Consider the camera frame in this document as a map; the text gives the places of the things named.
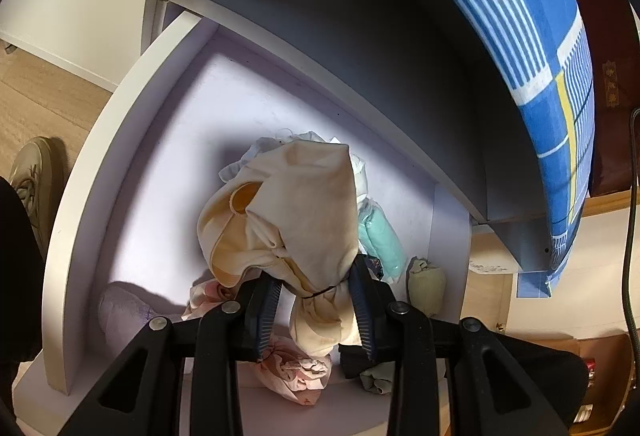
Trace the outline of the pink floral garment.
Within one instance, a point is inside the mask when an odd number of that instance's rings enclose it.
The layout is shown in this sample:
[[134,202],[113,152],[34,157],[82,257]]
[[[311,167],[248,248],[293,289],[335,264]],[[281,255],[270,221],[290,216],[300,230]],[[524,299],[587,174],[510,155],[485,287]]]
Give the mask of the pink floral garment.
[[[227,289],[216,279],[198,283],[190,289],[181,318],[201,318],[225,301],[234,300],[235,295],[235,289]],[[248,366],[268,390],[305,407],[317,403],[332,372],[330,357],[309,357],[292,338],[280,335],[272,335],[262,360]]]

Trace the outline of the teal cloth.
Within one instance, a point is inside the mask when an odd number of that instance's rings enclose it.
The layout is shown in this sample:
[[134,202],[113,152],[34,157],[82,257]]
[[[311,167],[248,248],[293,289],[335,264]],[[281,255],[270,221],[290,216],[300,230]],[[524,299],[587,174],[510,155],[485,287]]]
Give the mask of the teal cloth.
[[360,206],[358,237],[366,254],[380,261],[383,278],[397,282],[405,271],[408,257],[382,207],[368,197]]

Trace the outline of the beige cream garment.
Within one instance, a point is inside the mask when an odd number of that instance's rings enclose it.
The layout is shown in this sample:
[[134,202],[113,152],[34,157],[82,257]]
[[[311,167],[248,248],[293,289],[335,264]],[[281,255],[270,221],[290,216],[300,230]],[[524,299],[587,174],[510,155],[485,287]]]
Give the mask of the beige cream garment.
[[308,356],[359,343],[346,281],[359,253],[347,145],[294,141],[257,155],[208,200],[196,231],[221,285],[260,269],[294,294],[290,334]]

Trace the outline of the white grey garment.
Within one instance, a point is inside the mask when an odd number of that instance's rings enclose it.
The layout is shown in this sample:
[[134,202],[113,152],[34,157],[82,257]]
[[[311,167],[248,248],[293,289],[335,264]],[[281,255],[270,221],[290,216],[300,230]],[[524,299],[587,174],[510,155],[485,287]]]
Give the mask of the white grey garment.
[[[341,144],[341,141],[338,140],[337,137],[333,137],[331,140],[326,141],[322,136],[317,135],[314,131],[307,131],[306,133],[299,133],[299,135],[289,135],[282,138],[260,137],[237,161],[222,167],[221,170],[219,170],[218,177],[223,183],[227,183],[239,174],[240,170],[257,155],[270,152],[280,148],[281,145],[294,141]],[[350,163],[352,164],[352,173],[354,174],[356,203],[358,209],[361,209],[364,201],[367,200],[369,195],[366,163],[356,154],[350,153],[349,158]]]

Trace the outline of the navy blue garment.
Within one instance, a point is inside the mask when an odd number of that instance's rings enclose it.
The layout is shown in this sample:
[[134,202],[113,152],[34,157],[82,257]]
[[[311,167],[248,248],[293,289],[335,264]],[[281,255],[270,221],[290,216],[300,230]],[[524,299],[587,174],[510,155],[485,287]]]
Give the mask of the navy blue garment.
[[372,274],[376,280],[382,280],[384,278],[384,269],[381,260],[369,255],[364,255],[363,260],[370,274]]

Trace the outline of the lavender sock roll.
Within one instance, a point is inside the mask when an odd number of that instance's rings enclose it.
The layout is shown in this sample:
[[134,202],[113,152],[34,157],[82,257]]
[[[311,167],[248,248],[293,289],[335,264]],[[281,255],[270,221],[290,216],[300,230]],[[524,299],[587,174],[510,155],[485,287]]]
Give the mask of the lavender sock roll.
[[160,315],[177,321],[183,309],[183,304],[175,304],[132,283],[107,284],[96,312],[104,355],[117,357],[150,320]]

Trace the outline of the cardboard box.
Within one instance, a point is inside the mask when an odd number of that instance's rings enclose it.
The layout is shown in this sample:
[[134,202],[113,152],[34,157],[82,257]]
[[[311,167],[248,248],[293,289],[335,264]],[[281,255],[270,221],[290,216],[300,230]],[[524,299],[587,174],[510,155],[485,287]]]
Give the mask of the cardboard box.
[[578,340],[568,335],[529,338],[540,348],[526,369],[572,435],[605,435],[634,384],[625,334]]

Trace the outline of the pale green cloth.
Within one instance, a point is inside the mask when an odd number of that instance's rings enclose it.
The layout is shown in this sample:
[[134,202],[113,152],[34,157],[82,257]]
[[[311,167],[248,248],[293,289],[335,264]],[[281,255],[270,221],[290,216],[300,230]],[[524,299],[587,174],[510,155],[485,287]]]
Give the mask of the pale green cloth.
[[363,389],[373,395],[390,395],[394,385],[395,362],[382,362],[359,374]]

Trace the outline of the cream yellow sock roll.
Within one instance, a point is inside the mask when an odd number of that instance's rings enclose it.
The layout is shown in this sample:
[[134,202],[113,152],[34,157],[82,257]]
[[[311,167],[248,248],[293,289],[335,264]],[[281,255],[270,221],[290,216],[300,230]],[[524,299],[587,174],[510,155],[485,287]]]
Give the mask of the cream yellow sock roll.
[[446,291],[446,273],[439,266],[420,257],[412,257],[406,272],[409,304],[427,317],[442,309]]

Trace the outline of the black folded sock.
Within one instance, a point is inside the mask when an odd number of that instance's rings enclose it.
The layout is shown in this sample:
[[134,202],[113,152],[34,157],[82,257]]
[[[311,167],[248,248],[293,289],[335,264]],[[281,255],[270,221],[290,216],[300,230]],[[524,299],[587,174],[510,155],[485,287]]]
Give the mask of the black folded sock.
[[362,372],[375,366],[362,346],[339,344],[338,354],[342,372],[348,380],[360,378]]

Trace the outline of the open white drawer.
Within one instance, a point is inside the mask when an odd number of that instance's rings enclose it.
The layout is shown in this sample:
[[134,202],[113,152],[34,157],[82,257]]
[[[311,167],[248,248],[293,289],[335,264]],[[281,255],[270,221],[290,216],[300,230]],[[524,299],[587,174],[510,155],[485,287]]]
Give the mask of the open white drawer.
[[70,172],[43,286],[43,349],[18,381],[23,425],[56,434],[108,366],[96,321],[107,284],[181,311],[207,266],[196,221],[219,170],[256,139],[338,139],[409,255],[442,267],[442,320],[460,317],[471,240],[465,208],[358,113],[262,48],[191,13],[175,19],[115,90]]

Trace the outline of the white sneaker shoe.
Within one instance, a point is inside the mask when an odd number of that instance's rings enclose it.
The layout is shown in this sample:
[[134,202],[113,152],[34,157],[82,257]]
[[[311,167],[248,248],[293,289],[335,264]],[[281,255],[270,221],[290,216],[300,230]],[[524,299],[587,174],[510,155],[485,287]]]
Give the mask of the white sneaker shoe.
[[64,190],[65,159],[60,139],[35,137],[23,145],[10,170],[9,183],[26,209],[43,259]]

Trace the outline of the dark red gold-lined box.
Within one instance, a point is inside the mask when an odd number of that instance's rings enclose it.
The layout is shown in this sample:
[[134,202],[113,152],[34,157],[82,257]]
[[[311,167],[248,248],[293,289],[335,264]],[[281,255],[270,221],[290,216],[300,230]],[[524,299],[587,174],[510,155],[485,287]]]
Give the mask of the dark red gold-lined box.
[[577,0],[592,60],[596,140],[592,196],[631,186],[629,117],[639,106],[639,36],[628,0]]

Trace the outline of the white low cabinet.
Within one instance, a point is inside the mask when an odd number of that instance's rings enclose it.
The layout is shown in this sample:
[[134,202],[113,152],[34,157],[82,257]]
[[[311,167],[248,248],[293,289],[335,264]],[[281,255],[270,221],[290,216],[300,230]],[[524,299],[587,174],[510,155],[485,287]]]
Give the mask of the white low cabinet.
[[209,0],[324,67],[410,138],[522,269],[551,265],[530,134],[454,0]]

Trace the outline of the blue plaid cloth cover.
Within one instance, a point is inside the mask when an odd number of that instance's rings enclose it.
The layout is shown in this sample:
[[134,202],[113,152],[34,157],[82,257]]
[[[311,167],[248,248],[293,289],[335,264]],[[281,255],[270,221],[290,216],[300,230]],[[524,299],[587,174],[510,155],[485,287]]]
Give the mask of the blue plaid cloth cover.
[[516,295],[548,298],[570,258],[588,194],[594,143],[591,54],[577,0],[454,0],[480,36],[532,140],[546,217],[517,260]]

